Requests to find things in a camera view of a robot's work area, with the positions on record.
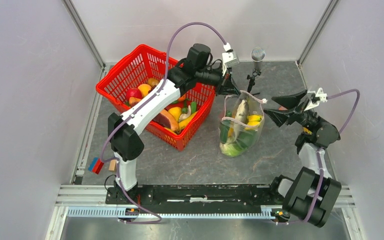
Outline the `yellow toy banana bunch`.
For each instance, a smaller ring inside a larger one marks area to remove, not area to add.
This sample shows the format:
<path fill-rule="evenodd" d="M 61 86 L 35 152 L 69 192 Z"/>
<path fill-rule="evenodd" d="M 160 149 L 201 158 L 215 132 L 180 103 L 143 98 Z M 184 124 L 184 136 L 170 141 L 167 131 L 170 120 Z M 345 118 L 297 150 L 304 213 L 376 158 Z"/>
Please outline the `yellow toy banana bunch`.
<path fill-rule="evenodd" d="M 245 128 L 246 130 L 253 130 L 253 129 L 256 129 L 262 122 L 263 120 L 263 116 L 262 115 L 258 115 L 258 114 L 253 114 L 253 115 L 249 115 L 247 117 L 247 127 Z"/>

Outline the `clear zip top bag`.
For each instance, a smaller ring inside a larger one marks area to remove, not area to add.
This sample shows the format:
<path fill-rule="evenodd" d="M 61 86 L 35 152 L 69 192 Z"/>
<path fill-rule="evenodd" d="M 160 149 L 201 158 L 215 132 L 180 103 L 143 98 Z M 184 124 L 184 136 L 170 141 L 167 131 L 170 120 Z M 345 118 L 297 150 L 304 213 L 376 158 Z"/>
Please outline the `clear zip top bag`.
<path fill-rule="evenodd" d="M 238 157 L 258 142 L 265 124 L 263 109 L 267 102 L 244 90 L 224 98 L 218 127 L 222 154 Z"/>

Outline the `dark green toy cucumber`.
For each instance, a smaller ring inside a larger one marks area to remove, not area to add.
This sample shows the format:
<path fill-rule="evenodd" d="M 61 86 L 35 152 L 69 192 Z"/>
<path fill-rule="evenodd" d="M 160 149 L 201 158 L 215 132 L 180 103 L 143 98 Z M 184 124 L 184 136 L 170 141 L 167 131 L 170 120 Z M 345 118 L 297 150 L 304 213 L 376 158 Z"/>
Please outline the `dark green toy cucumber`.
<path fill-rule="evenodd" d="M 225 144 L 229 137 L 229 130 L 231 128 L 231 121 L 228 119 L 222 120 L 219 124 L 219 140 L 221 144 Z"/>

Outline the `green toy avocado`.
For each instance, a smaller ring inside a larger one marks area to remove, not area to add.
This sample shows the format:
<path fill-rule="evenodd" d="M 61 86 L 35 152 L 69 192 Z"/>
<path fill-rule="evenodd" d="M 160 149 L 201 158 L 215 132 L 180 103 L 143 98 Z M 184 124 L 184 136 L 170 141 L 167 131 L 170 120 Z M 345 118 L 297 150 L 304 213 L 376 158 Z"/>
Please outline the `green toy avocado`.
<path fill-rule="evenodd" d="M 243 149 L 249 148 L 255 143 L 255 134 L 241 132 L 236 138 L 236 143 Z"/>

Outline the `green toy cabbage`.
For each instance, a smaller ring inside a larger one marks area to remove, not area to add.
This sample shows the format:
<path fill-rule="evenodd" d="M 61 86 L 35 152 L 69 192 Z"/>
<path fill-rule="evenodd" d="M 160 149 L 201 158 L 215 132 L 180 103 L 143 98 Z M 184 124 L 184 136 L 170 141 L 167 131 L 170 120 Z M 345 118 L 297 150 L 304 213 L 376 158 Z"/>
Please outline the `green toy cabbage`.
<path fill-rule="evenodd" d="M 228 157 L 237 157 L 244 152 L 244 149 L 236 143 L 220 143 L 220 151 Z"/>

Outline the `red plastic shopping basket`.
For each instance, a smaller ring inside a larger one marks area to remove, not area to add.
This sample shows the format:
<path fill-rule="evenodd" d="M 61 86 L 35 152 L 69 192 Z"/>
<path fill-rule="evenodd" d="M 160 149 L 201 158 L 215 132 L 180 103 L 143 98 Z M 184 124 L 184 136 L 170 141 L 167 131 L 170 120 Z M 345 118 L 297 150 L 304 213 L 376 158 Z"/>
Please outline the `red plastic shopping basket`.
<path fill-rule="evenodd" d="M 166 56 L 166 52 L 140 44 L 116 63 L 95 89 L 118 112 L 123 113 L 130 109 L 127 95 L 129 89 L 146 84 L 149 78 L 161 80 L 165 73 L 166 62 L 169 63 L 170 68 L 178 62 Z M 197 83 L 185 94 L 189 103 L 197 103 L 197 113 L 180 134 L 174 134 L 154 121 L 151 121 L 145 129 L 178 151 L 183 151 L 209 115 L 215 96 L 214 86 L 202 83 Z"/>

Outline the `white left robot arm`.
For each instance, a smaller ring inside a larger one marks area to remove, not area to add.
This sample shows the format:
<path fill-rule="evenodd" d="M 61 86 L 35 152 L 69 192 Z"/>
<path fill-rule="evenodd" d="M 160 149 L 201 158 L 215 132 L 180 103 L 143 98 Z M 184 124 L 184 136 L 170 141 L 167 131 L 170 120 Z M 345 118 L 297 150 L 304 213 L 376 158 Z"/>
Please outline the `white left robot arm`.
<path fill-rule="evenodd" d="M 195 43 L 185 58 L 173 67 L 166 67 L 163 78 L 150 93 L 138 103 L 131 104 L 127 111 L 108 118 L 106 143 L 111 144 L 117 161 L 115 181 L 120 187 L 117 196 L 125 204 L 131 204 L 137 198 L 136 160 L 145 147 L 140 135 L 152 120 L 162 116 L 167 106 L 198 83 L 215 87 L 217 94 L 238 93 L 229 70 L 239 63 L 239 59 L 228 42 L 223 44 L 223 49 L 220 67 L 211 69 L 210 48 Z"/>

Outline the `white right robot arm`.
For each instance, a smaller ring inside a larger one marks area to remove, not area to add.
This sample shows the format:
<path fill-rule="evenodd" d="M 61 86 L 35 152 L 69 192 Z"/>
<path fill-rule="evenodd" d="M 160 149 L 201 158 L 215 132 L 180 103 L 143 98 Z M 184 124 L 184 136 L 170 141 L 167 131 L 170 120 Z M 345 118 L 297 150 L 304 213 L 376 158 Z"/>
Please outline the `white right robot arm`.
<path fill-rule="evenodd" d="M 294 179 L 284 175 L 275 177 L 268 191 L 269 199 L 282 204 L 282 210 L 298 221 L 321 228 L 342 189 L 341 183 L 329 174 L 324 159 L 326 148 L 341 139 L 340 132 L 314 110 L 320 103 L 327 102 L 328 96 L 319 88 L 271 99 L 282 108 L 265 109 L 267 117 L 278 127 L 298 123 L 304 130 L 294 144 L 302 163 L 300 172 Z"/>

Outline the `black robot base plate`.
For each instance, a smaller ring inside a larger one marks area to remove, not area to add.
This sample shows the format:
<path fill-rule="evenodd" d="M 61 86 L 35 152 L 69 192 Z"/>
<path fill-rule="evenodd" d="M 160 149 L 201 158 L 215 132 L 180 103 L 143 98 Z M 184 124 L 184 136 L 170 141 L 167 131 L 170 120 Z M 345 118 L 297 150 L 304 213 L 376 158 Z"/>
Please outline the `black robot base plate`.
<path fill-rule="evenodd" d="M 127 193 L 156 214 L 257 214 L 284 200 L 269 184 L 143 184 Z"/>

